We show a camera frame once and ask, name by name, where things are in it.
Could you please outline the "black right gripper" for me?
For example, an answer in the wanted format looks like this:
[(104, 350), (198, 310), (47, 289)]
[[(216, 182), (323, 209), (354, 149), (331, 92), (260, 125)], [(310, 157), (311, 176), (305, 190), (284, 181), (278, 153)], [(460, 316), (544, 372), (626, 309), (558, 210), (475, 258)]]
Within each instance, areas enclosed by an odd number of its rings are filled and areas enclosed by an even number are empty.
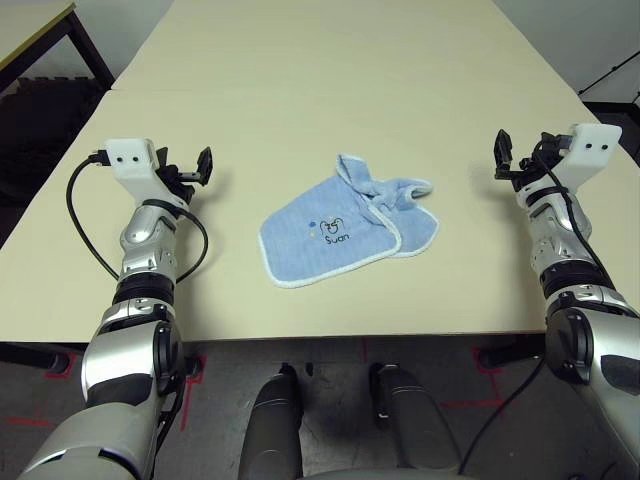
[(496, 135), (493, 154), (496, 164), (494, 178), (508, 180), (514, 190), (522, 190), (527, 185), (541, 179), (546, 174), (546, 155), (557, 155), (559, 139), (555, 134), (542, 132), (537, 144), (537, 151), (531, 158), (520, 162), (520, 170), (512, 170), (512, 141), (510, 135), (500, 129)]

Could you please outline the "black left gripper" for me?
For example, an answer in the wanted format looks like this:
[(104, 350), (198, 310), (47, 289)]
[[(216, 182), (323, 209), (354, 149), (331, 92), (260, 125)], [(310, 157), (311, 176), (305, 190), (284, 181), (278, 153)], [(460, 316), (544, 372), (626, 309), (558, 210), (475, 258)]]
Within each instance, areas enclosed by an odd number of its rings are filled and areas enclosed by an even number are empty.
[(195, 193), (192, 183), (208, 184), (214, 169), (213, 153), (210, 147), (205, 147), (197, 159), (196, 172), (180, 172), (176, 165), (167, 165), (168, 148), (156, 150), (159, 164), (158, 177), (169, 191), (190, 204)]

